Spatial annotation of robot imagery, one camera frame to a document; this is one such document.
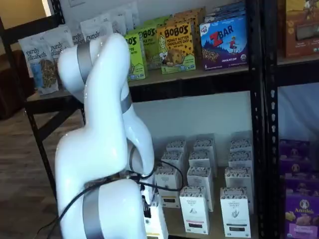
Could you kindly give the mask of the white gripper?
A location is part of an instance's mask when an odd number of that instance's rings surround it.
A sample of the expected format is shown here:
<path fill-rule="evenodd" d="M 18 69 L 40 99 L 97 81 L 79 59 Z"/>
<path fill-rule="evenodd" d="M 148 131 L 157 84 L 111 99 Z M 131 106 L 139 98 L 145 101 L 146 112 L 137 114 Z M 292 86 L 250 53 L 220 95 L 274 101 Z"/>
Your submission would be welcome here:
<path fill-rule="evenodd" d="M 144 217 L 150 219 L 151 208 L 150 205 L 156 200 L 158 191 L 156 188 L 140 183 L 141 195 L 143 200 Z"/>

